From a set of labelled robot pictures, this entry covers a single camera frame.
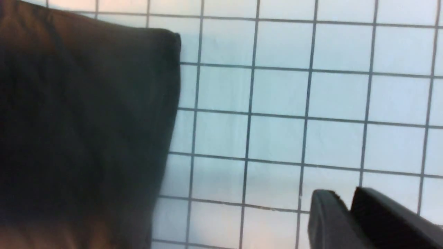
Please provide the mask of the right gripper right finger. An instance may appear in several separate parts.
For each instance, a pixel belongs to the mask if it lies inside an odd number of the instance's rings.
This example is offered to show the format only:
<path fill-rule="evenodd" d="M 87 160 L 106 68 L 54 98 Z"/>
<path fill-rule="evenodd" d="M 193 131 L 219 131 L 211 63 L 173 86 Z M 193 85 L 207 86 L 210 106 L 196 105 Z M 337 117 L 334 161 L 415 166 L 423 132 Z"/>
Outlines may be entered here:
<path fill-rule="evenodd" d="M 358 187 L 350 213 L 377 249 L 441 249 L 442 229 L 372 188 Z"/>

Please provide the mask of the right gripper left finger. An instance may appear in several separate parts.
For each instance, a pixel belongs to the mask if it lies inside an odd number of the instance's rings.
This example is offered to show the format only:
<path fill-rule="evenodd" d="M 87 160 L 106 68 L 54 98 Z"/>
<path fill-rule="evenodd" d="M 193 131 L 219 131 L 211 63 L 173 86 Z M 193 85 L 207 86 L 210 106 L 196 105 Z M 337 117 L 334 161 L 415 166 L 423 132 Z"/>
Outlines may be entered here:
<path fill-rule="evenodd" d="M 312 192 L 307 231 L 311 249 L 375 248 L 334 191 Z"/>

